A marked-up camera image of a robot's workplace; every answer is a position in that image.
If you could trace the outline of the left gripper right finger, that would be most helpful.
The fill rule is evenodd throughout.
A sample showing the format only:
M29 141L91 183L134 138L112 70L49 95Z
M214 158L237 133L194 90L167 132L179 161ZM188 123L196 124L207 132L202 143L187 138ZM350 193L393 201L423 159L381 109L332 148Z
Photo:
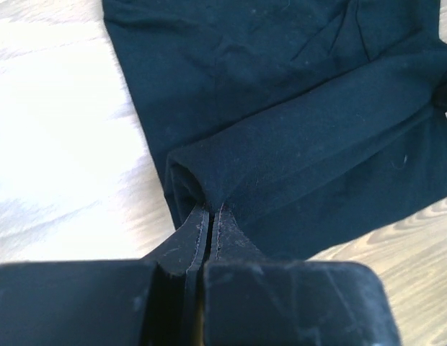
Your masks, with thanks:
M211 270L264 273L262 266L267 257L239 228L229 206L222 205L215 214L211 234L211 249L204 267L205 274L210 274Z

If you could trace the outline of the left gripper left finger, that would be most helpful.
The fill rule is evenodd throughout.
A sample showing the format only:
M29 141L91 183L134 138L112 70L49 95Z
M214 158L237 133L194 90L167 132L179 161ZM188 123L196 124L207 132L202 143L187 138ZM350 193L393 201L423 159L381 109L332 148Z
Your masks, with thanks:
M194 345L211 220L196 205L185 222L144 259L154 264L142 329L143 345Z

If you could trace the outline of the black t shirt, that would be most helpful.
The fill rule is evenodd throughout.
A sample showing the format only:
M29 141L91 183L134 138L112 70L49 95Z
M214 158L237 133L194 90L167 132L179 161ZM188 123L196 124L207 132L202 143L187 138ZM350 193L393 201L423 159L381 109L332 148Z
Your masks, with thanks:
M104 1L172 222L308 258L447 197L438 1Z

